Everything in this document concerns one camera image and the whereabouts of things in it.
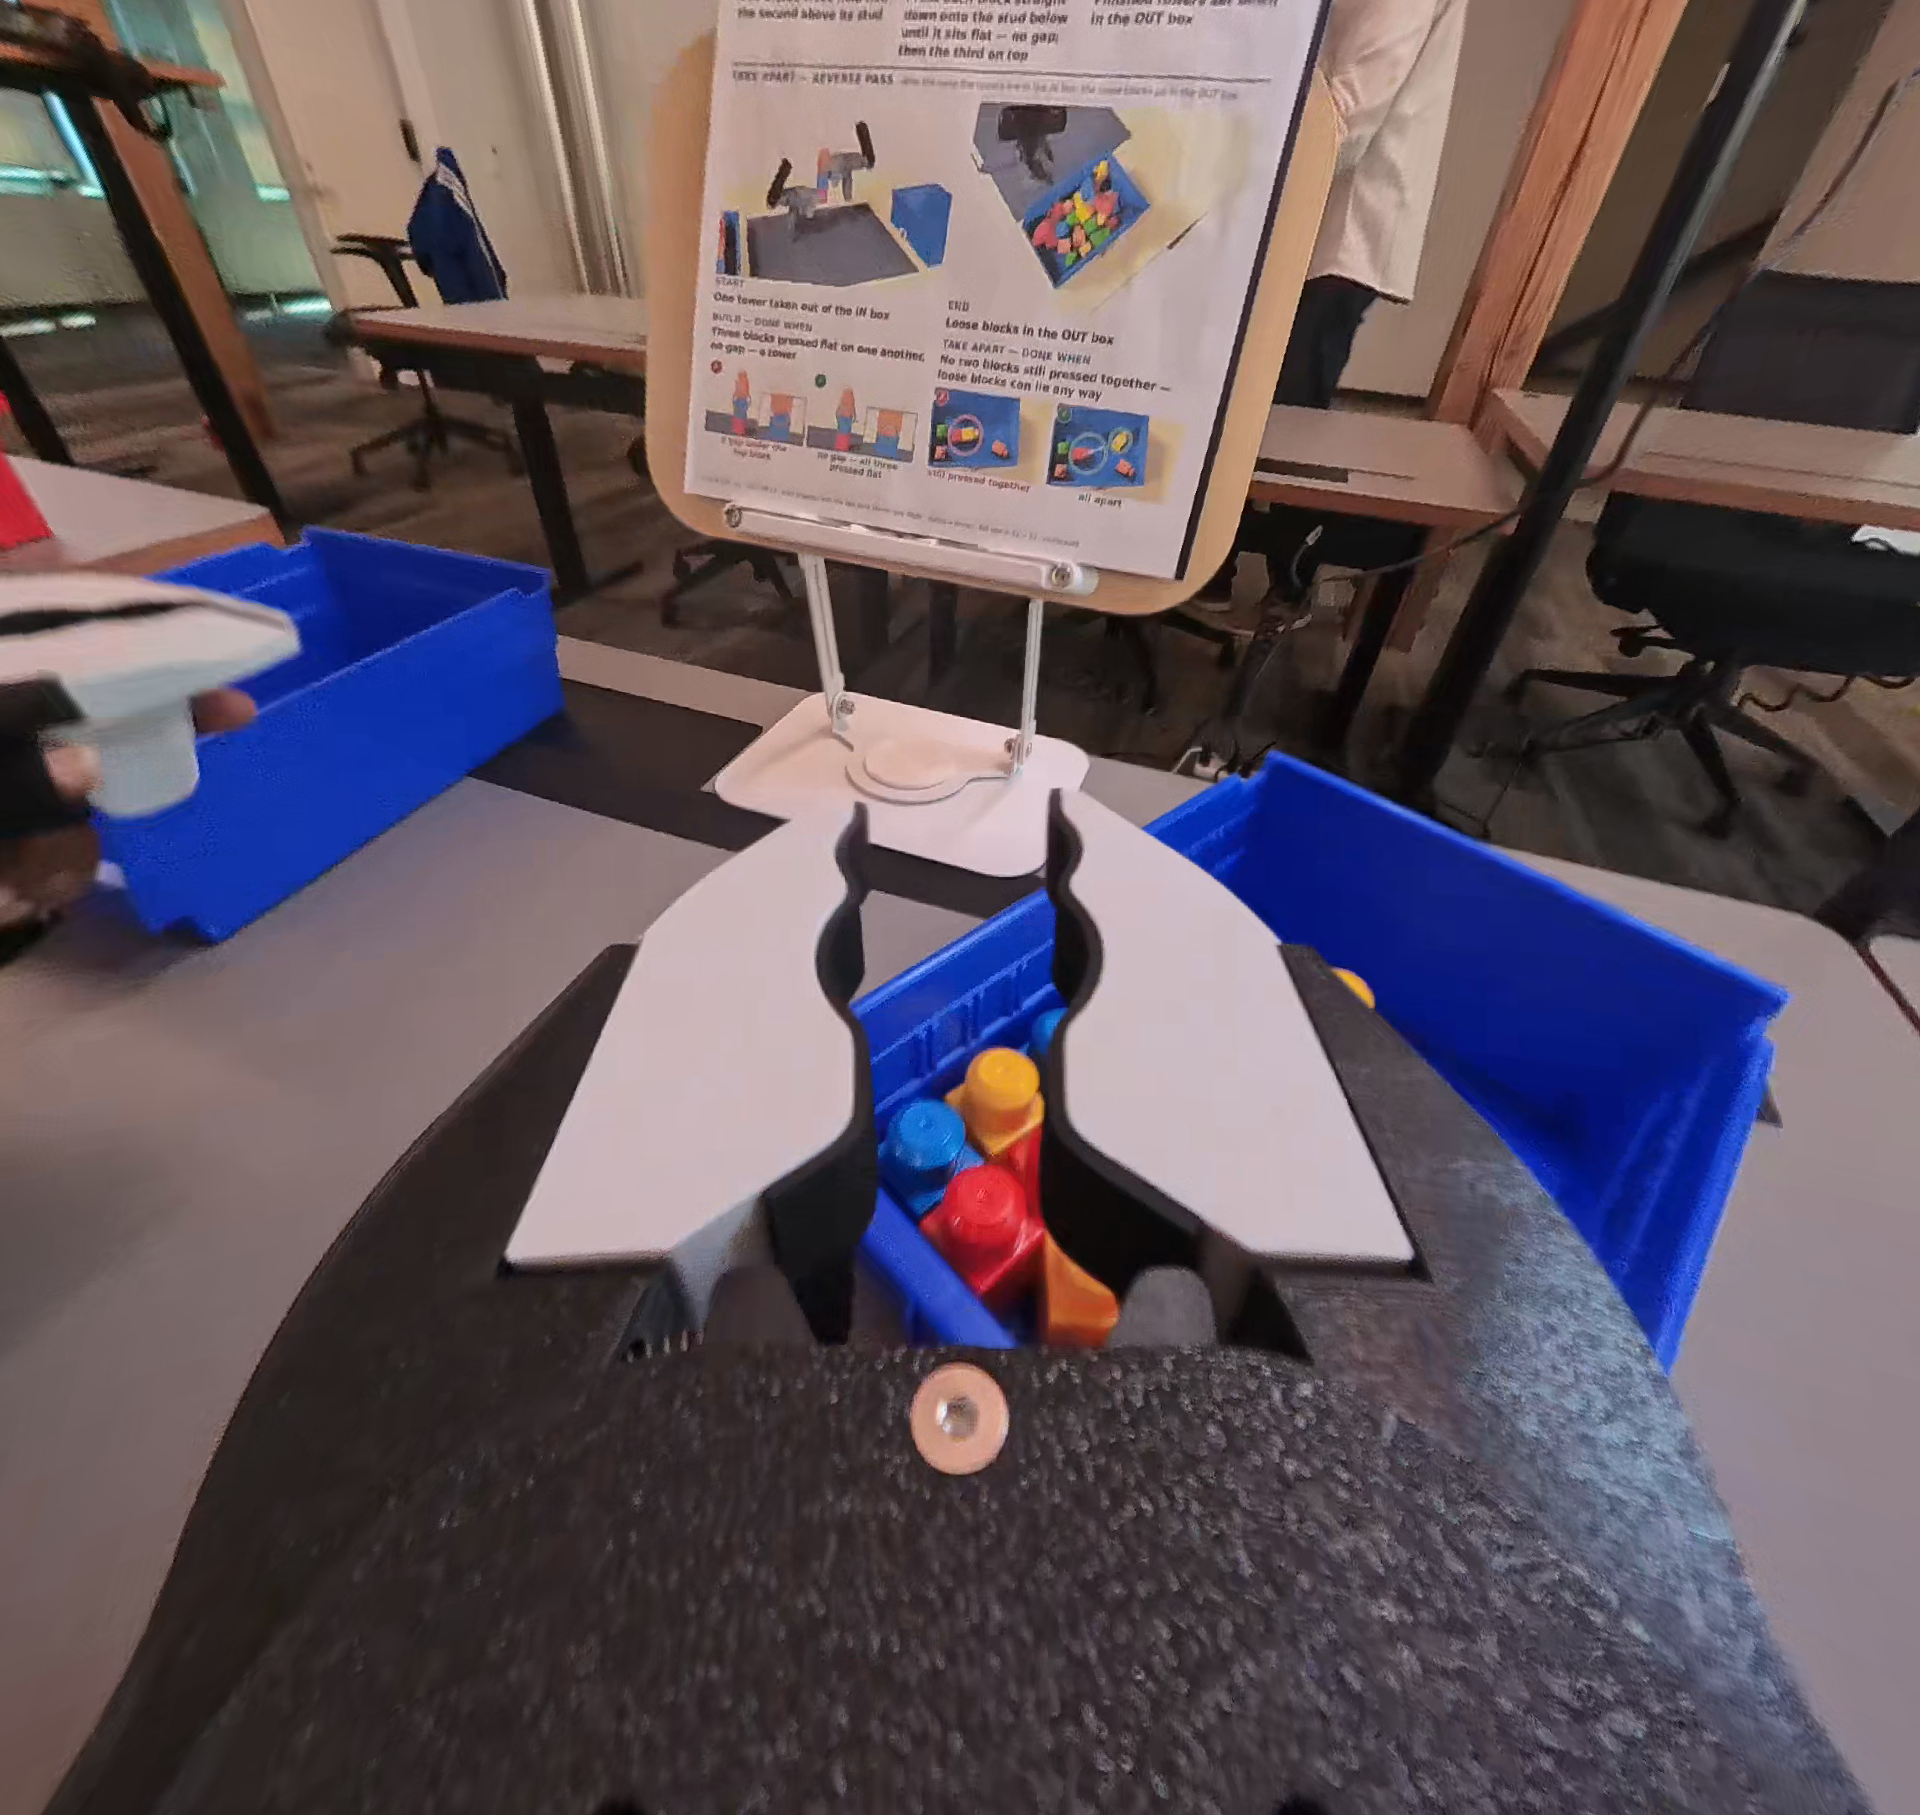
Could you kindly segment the person's left hand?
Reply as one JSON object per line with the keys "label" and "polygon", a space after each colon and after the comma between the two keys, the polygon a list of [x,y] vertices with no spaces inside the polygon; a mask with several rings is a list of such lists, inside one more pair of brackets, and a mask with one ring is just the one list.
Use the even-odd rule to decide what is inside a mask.
{"label": "person's left hand", "polygon": [[98,870],[91,747],[7,738],[2,745],[2,932],[23,937],[90,890]]}

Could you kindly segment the black stand pole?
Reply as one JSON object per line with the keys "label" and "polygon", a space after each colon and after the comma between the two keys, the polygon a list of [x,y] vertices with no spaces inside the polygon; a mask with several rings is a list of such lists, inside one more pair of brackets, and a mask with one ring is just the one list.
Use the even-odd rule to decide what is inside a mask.
{"label": "black stand pole", "polygon": [[1469,705],[1484,684],[1554,532],[1579,489],[1604,423],[1676,289],[1707,214],[1721,195],[1807,3],[1750,0],[1712,86],[1696,106],[1690,139],[1622,281],[1616,316],[1600,336],[1542,471],[1525,487],[1507,529],[1457,548],[1456,555],[1461,555],[1484,542],[1492,556],[1482,563],[1439,667],[1406,723],[1393,773],[1385,785],[1391,799],[1419,811],[1430,806]]}

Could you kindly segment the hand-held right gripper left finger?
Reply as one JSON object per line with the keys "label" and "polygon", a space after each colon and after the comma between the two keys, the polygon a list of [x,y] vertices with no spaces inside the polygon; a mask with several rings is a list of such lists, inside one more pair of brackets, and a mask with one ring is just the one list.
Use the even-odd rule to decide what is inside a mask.
{"label": "hand-held right gripper left finger", "polygon": [[733,854],[639,935],[520,1214],[515,1274],[656,1267],[707,1333],[770,1267],[811,1339],[852,1335],[876,1101],[852,1004],[871,888],[861,802]]}

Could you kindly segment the blue plastic bin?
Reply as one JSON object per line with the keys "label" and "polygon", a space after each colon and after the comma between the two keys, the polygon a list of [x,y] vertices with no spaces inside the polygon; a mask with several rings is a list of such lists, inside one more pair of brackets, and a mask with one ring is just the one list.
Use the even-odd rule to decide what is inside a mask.
{"label": "blue plastic bin", "polygon": [[288,614],[295,658],[245,681],[255,719],[200,743],[180,808],[98,823],[131,915],[224,940],[562,709],[545,568],[305,532],[159,575]]}
{"label": "blue plastic bin", "polygon": [[[876,997],[928,981],[944,1007],[1029,957],[1044,957],[1056,992],[1052,795],[1020,901],[852,1004],[871,1086]],[[1786,994],[1281,754],[1143,833],[1223,882],[1284,945],[1418,1239],[1419,1278],[1441,1271],[1441,1253],[1439,1232],[1418,1226],[1413,1178],[1451,1150],[1413,1127],[1410,1100],[1367,1116],[1359,1051],[1391,1038],[1451,1090],[1447,1113],[1464,1105],[1492,1127],[1525,1169],[1523,1201],[1552,1205],[1671,1367],[1763,1105]],[[858,1262],[900,1315],[868,1257],[875,1219]]]}

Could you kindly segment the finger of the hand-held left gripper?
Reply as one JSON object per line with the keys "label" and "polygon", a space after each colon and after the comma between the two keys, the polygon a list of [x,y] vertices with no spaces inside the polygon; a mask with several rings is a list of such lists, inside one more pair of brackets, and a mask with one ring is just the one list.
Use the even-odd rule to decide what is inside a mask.
{"label": "finger of the hand-held left gripper", "polygon": [[3,721],[122,723],[261,675],[296,624],[236,599],[3,599]]}
{"label": "finger of the hand-held left gripper", "polygon": [[216,611],[218,594],[112,572],[30,572],[2,577],[3,619],[157,619],[160,611]]}

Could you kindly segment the printed instruction sheet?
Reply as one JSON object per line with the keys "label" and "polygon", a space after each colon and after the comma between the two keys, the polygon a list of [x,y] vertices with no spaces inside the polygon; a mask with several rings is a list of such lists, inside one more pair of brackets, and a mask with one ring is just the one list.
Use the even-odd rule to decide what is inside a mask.
{"label": "printed instruction sheet", "polygon": [[686,487],[1175,579],[1330,0],[718,0]]}

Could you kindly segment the wooden standing desk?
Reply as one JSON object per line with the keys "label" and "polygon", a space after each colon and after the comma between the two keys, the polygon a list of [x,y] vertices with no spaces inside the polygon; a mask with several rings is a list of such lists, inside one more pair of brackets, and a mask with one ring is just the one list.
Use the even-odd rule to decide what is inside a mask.
{"label": "wooden standing desk", "polygon": [[3,92],[66,113],[102,191],[118,244],[168,335],[200,416],[243,497],[281,534],[295,532],[261,442],[273,434],[268,392],[233,303],[180,189],[170,97],[214,87],[197,69],[148,69],[82,19],[3,3]]}

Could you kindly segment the blue jacket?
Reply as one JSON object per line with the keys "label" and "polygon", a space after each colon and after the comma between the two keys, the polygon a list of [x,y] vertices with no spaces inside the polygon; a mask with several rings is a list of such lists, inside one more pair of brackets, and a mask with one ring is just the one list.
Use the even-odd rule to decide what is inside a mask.
{"label": "blue jacket", "polygon": [[509,296],[509,278],[451,148],[434,148],[405,228],[420,272],[446,306]]}

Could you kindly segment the pile of mega blocks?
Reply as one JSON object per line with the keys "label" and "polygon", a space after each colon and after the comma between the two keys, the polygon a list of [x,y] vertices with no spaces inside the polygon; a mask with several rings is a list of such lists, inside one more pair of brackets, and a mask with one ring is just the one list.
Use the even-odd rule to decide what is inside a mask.
{"label": "pile of mega blocks", "polygon": [[868,1257],[912,1341],[1056,1350],[1299,1347],[1273,1339],[1114,1339],[1114,1297],[1044,1226],[1044,1051],[1063,1020],[1044,957],[935,1007],[908,982],[868,1009],[881,1202]]}

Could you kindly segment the wooden pillar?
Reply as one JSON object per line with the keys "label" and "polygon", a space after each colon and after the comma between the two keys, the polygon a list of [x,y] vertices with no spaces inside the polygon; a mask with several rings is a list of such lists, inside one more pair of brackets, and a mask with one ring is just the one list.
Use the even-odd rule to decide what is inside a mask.
{"label": "wooden pillar", "polygon": [[66,111],[105,193],[122,247],[168,331],[245,497],[277,512],[260,439],[273,416],[248,338],[180,189],[165,99],[219,92],[209,69],[122,48],[105,0],[3,3],[2,83]]}
{"label": "wooden pillar", "polygon": [[1690,0],[1574,0],[1429,393],[1476,428],[1525,387]]}

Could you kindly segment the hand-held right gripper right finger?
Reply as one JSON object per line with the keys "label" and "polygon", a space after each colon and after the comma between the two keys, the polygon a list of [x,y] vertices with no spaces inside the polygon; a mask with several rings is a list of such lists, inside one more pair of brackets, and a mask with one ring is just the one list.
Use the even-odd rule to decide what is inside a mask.
{"label": "hand-held right gripper right finger", "polygon": [[1279,938],[1090,795],[1052,795],[1046,829],[1044,1226],[1114,1339],[1273,1339],[1285,1283],[1418,1283]]}

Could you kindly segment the black office chair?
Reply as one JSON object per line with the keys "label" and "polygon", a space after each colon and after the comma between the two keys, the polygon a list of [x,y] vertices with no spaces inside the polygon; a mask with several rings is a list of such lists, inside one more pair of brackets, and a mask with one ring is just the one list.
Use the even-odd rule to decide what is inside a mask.
{"label": "black office chair", "polygon": [[735,572],[746,572],[754,583],[770,587],[782,609],[801,603],[777,552],[749,542],[697,540],[673,550],[669,559],[667,585],[658,603],[660,628],[682,628],[687,599]]}
{"label": "black office chair", "polygon": [[[1707,335],[1682,406],[1791,426],[1915,430],[1917,289],[1763,272]],[[1802,795],[1816,761],[1758,721],[1740,694],[1749,672],[1915,679],[1917,561],[1885,537],[1859,542],[1859,520],[1825,522],[1749,506],[1627,496],[1608,501],[1586,566],[1593,595],[1630,617],[1613,638],[1625,655],[1673,650],[1669,675],[1529,670],[1532,684],[1611,701],[1526,734],[1520,765],[1552,754],[1676,736],[1714,791],[1701,825],[1724,839],[1740,787],[1721,738],[1776,754],[1779,789]]]}
{"label": "black office chair", "polygon": [[[420,306],[412,285],[412,247],[401,237],[344,233],[331,242],[329,254],[338,260],[357,260],[377,268],[395,295],[391,307],[416,310]],[[460,414],[448,414],[437,398],[432,375],[426,369],[377,361],[377,375],[382,392],[414,387],[418,393],[418,407],[404,425],[361,439],[346,450],[353,476],[366,479],[368,462],[374,455],[400,450],[405,451],[412,465],[412,489],[425,491],[432,484],[434,458],[448,455],[458,442],[501,458],[509,475],[524,475],[524,460],[517,438],[509,428],[489,426]]]}

